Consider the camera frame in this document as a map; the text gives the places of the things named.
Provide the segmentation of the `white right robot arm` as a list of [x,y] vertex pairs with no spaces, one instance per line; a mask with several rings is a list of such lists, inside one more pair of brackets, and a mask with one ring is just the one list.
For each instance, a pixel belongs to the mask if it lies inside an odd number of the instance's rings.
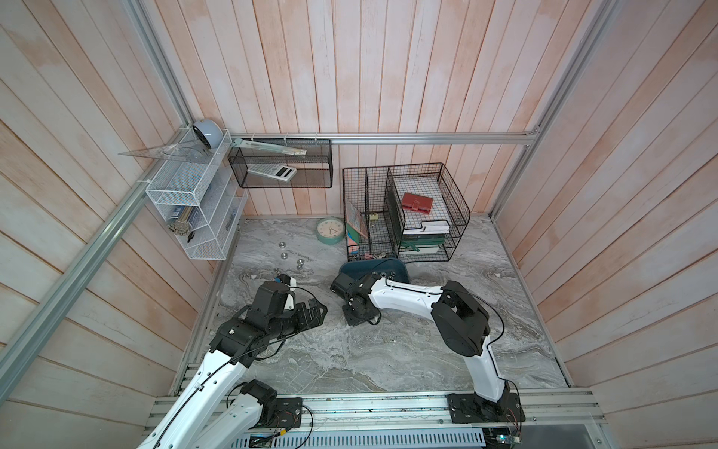
[[490,348],[490,315],[462,284],[402,284],[371,272],[361,279],[340,274],[331,291],[345,300],[342,310],[351,326],[376,325],[385,310],[415,314],[437,326],[446,346],[463,357],[473,383],[471,393],[446,396],[454,424],[525,422],[520,394],[501,376]]

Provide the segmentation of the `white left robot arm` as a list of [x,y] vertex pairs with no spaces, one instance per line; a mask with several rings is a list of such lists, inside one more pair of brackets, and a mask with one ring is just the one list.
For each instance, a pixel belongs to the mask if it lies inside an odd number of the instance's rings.
[[277,391],[250,380],[241,383],[252,363],[271,344],[282,345],[323,325],[327,306],[317,299],[276,314],[246,305],[217,329],[211,347],[188,387],[141,448],[224,448],[257,426],[279,434],[299,420],[277,405]]

